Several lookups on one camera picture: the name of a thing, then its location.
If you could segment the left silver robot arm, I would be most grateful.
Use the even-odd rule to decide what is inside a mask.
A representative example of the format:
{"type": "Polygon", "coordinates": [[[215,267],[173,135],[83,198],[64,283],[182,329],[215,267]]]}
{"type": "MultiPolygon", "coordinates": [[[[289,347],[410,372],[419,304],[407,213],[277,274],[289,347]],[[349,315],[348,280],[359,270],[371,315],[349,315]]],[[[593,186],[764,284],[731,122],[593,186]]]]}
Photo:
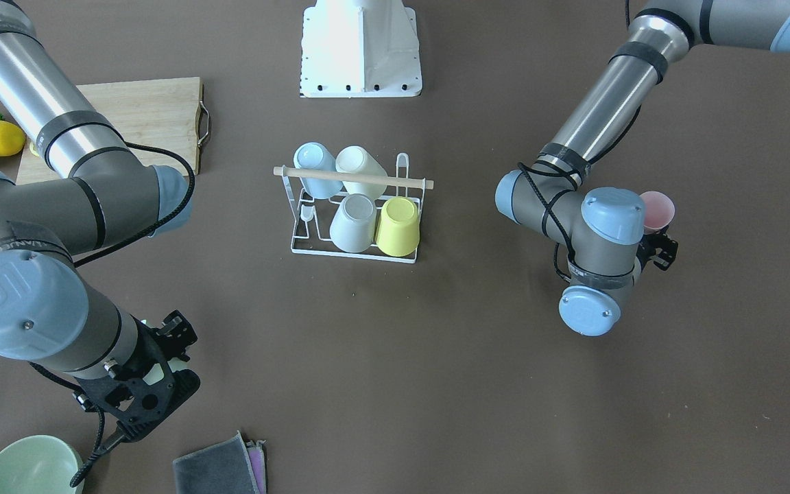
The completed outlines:
{"type": "Polygon", "coordinates": [[[790,1],[639,3],[602,59],[495,193],[562,249],[562,319],[790,336],[790,1]]]}

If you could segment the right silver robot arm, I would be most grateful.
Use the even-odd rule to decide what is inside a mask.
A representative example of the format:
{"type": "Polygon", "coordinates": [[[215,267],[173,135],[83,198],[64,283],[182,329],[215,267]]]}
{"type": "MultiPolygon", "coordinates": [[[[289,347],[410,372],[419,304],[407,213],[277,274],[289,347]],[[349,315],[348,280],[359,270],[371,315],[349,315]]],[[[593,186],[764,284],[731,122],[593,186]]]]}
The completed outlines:
{"type": "Polygon", "coordinates": [[[91,287],[78,263],[184,223],[194,177],[145,166],[48,56],[24,10],[0,1],[0,100],[56,180],[0,172],[0,356],[66,373],[82,406],[141,440],[200,387],[178,312],[150,328],[91,287]]]}

